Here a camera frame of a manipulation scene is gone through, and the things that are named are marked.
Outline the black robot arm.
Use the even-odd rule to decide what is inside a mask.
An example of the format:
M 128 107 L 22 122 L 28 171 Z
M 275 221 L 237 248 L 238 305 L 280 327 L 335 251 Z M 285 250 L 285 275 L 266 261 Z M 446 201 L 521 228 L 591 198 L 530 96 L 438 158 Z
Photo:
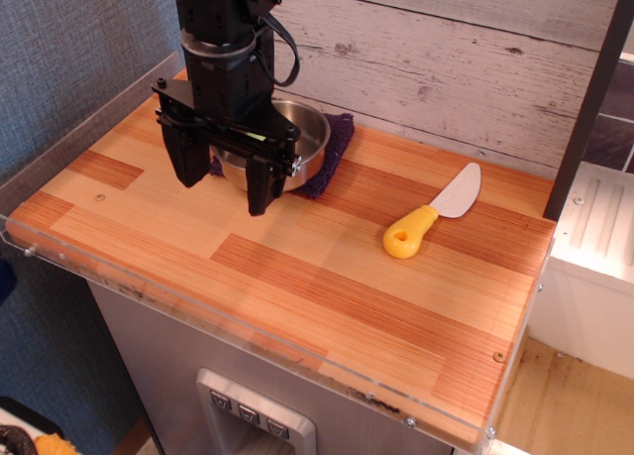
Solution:
M 272 104 L 276 87 L 292 84 L 274 75 L 274 40 L 295 45 L 273 17 L 282 0 L 176 0 L 187 77 L 158 79 L 158 122 L 178 180 L 191 187 L 210 170 L 210 150 L 245 159 L 249 212 L 281 196 L 300 167 L 300 130 Z

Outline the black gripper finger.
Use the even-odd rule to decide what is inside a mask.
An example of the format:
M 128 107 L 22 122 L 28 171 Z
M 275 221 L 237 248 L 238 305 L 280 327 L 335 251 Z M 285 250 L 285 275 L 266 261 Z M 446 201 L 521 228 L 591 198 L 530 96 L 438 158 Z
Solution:
M 209 143 L 203 125 L 174 124 L 160 120 L 163 143 L 177 179 L 187 188 L 205 177 L 211 168 Z
M 286 181 L 283 162 L 253 156 L 247 160 L 246 178 L 249 213 L 264 215 L 268 206 L 283 194 Z

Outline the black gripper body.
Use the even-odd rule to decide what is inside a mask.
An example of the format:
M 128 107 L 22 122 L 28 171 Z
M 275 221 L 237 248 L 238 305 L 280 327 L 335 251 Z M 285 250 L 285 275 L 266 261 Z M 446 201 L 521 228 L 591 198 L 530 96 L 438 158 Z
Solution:
M 278 81 L 274 45 L 256 43 L 242 49 L 212 48 L 199 55 L 184 51 L 187 77 L 159 78 L 158 122 L 203 125 L 214 146 L 246 161 L 261 156 L 283 162 L 286 176 L 298 165 L 299 129 L 272 105 Z

